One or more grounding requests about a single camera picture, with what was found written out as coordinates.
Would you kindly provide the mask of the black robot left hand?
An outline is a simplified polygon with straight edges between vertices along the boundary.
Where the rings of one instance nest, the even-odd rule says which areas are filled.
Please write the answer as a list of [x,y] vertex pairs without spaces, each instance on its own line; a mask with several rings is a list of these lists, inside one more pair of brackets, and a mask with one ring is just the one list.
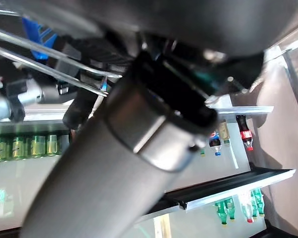
[[193,89],[226,94],[251,88],[298,0],[4,0],[0,9],[56,33],[74,53],[1,29],[0,40],[96,77],[145,67],[170,84],[173,72]]

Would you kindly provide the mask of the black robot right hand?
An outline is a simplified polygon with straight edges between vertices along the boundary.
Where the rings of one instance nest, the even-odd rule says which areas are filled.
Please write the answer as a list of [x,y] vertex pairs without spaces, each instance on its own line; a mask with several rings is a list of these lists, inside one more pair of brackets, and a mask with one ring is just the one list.
[[98,95],[86,89],[48,78],[40,83],[41,104],[63,104],[72,101],[63,116],[63,123],[69,129],[77,130],[83,125],[98,98]]

